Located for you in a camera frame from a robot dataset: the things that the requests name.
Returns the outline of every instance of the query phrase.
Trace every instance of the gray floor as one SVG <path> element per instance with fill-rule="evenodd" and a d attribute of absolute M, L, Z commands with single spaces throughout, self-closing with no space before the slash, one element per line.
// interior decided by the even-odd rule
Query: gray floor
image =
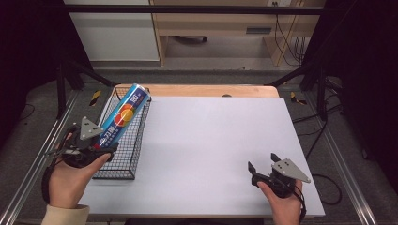
<path fill-rule="evenodd" d="M 196 40 L 172 38 L 167 53 L 165 67 L 156 63 L 135 62 L 116 64 L 95 64 L 97 72 L 117 83 L 222 83 L 222 84 L 264 84 L 275 81 L 295 67 L 282 65 L 274 67 L 265 50 L 260 37 L 210 37 L 207 43 Z M 298 99 L 313 97 L 314 93 L 301 93 L 298 89 L 300 77 L 279 87 L 279 94 L 285 98 L 292 119 L 313 114 L 310 105 L 301 105 L 290 100 L 294 91 Z M 55 83 L 49 82 L 29 93 L 21 120 L 13 130 L 4 149 L 0 152 L 0 210 L 4 211 L 16 192 L 24 175 L 34 161 L 39 148 L 44 143 L 56 116 Z M 338 98 L 329 99 L 328 108 L 338 105 Z M 318 121 L 312 119 L 295 124 L 304 153 L 307 153 L 314 143 L 316 134 L 300 135 L 317 131 Z M 329 115 L 327 131 L 344 155 L 348 167 L 354 174 L 360 190 L 369 204 L 378 224 L 398 224 L 398 197 L 380 171 L 377 163 L 362 158 L 360 144 L 352 132 L 352 127 L 346 122 L 343 114 L 333 112 Z M 324 204 L 326 215 L 305 220 L 305 224 L 361 224 L 353 203 L 344 188 L 331 156 L 330 146 L 323 135 L 308 164 L 312 173 L 321 173 L 332 178 L 343 190 L 342 201 L 337 205 Z M 336 187 L 322 178 L 314 179 L 321 198 L 334 202 L 338 197 Z M 45 203 L 41 199 L 39 185 L 33 186 L 26 200 L 19 221 L 23 219 L 41 219 Z M 91 217 L 90 221 L 106 221 L 107 218 Z M 133 224 L 175 224 L 172 219 L 135 218 Z M 228 221 L 230 224 L 250 224 L 248 220 Z"/>

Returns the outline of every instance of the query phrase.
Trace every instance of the can label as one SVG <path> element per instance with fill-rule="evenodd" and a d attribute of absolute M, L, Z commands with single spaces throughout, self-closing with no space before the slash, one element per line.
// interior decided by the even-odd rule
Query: can label
<path fill-rule="evenodd" d="M 148 99 L 149 94 L 144 87 L 134 84 L 103 123 L 103 133 L 94 147 L 106 148 L 118 142 Z"/>

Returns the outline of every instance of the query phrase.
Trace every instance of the black wire grid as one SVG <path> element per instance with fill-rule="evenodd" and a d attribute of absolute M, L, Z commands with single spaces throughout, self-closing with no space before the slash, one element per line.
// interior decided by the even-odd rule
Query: black wire grid
<path fill-rule="evenodd" d="M 102 124 L 106 118 L 119 103 L 120 99 L 128 92 L 129 88 L 115 88 L 111 95 L 108 105 L 104 108 L 103 116 L 100 123 Z M 114 153 L 111 162 L 97 171 L 94 179 L 115 179 L 115 180 L 134 180 L 137 170 L 138 159 L 141 151 L 141 141 L 143 138 L 145 120 L 149 112 L 150 100 L 145 104 L 141 111 L 135 116 L 129 127 L 119 140 L 119 146 Z"/>

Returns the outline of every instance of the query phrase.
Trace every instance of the human hand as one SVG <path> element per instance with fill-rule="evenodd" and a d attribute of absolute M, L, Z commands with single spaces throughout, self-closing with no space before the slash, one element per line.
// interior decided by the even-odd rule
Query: human hand
<path fill-rule="evenodd" d="M 50 177 L 50 206 L 66 209 L 76 208 L 91 177 L 110 156 L 111 154 L 108 153 L 98 157 L 84 168 L 71 167 L 64 161 L 57 163 Z"/>
<path fill-rule="evenodd" d="M 276 225 L 299 224 L 301 202 L 295 195 L 292 194 L 288 198 L 281 199 L 264 182 L 257 182 L 257 186 L 266 195 L 271 205 L 272 217 Z M 302 191 L 302 182 L 300 180 L 296 180 L 296 187 L 299 191 Z M 296 188 L 295 191 L 299 196 L 301 195 Z"/>

